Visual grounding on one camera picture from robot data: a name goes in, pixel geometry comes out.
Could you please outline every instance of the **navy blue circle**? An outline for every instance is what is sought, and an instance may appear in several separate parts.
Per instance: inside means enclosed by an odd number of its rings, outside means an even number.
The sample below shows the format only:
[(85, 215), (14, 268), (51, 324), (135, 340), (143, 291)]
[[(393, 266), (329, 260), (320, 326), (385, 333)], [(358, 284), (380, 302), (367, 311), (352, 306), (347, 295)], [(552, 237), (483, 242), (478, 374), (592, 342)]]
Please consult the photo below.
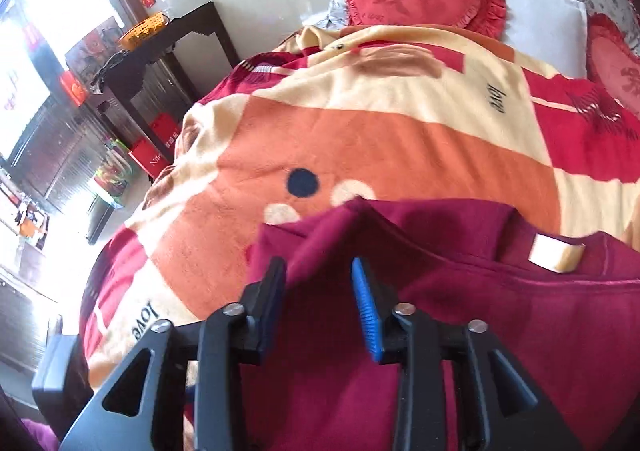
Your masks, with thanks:
[(289, 173), (287, 191), (298, 198), (315, 195), (319, 188), (318, 177), (308, 169), (295, 168)]

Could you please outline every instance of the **white label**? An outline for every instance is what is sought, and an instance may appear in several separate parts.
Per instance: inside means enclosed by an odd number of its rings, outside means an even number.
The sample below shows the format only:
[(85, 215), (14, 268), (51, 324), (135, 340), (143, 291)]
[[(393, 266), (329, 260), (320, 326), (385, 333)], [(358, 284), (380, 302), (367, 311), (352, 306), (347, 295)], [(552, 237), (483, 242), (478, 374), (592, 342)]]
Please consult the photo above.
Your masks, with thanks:
[(584, 245), (572, 245), (556, 238), (536, 235), (529, 261), (553, 272), (573, 272), (580, 263)]

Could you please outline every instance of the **metal bolt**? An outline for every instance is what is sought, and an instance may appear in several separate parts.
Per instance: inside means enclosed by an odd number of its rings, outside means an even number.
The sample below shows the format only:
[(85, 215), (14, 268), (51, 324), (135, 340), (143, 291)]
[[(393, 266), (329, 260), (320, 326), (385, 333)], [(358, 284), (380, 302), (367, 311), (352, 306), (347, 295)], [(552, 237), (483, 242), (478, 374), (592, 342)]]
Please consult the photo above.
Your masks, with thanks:
[(229, 303), (222, 309), (225, 316), (239, 316), (244, 313), (244, 305), (241, 303)]
[(169, 319), (159, 319), (155, 323), (151, 325), (151, 329), (157, 334), (161, 334), (166, 332), (169, 328), (171, 328), (172, 322)]
[(398, 303), (394, 308), (394, 312), (401, 316), (410, 316), (415, 312), (415, 305), (411, 303)]
[(469, 328), (470, 332), (473, 332), (475, 334), (484, 334), (487, 328), (489, 328), (489, 325), (481, 319), (474, 319), (467, 325), (467, 327)]

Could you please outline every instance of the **orange basket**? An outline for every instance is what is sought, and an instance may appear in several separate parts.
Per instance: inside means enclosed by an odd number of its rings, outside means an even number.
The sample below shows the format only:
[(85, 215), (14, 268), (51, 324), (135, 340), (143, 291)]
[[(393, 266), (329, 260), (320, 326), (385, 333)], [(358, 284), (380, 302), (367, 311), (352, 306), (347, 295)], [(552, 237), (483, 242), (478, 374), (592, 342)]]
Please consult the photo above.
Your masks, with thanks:
[(138, 23), (120, 38), (120, 46), (125, 50), (134, 50), (154, 34), (157, 34), (165, 26), (169, 24), (169, 18), (162, 12), (158, 12), (151, 17), (146, 18), (143, 22)]

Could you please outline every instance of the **blanket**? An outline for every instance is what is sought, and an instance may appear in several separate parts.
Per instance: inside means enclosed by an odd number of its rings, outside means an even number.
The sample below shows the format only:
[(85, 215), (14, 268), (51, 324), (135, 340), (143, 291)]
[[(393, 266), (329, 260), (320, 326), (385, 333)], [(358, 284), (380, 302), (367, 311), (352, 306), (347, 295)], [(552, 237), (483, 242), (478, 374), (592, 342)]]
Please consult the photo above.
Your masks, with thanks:
[(236, 300), (260, 224), (357, 195), (482, 198), (546, 233), (622, 237), (639, 138), (601, 87), (473, 32), (302, 29), (194, 105), (175, 163), (100, 254), (81, 320), (90, 382), (156, 319), (190, 323)]

